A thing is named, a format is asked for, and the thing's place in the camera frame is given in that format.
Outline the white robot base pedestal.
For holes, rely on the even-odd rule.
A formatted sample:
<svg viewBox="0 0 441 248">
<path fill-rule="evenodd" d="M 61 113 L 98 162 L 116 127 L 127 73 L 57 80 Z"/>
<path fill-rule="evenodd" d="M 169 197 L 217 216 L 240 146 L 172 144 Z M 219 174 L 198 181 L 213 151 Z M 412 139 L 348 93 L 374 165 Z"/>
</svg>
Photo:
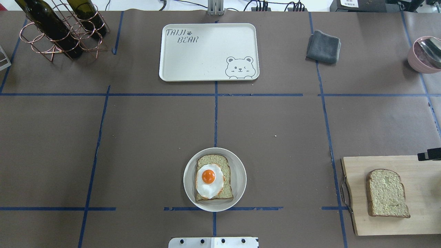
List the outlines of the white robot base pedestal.
<svg viewBox="0 0 441 248">
<path fill-rule="evenodd" d="M 257 237 L 175 237 L 169 248 L 258 248 Z"/>
</svg>

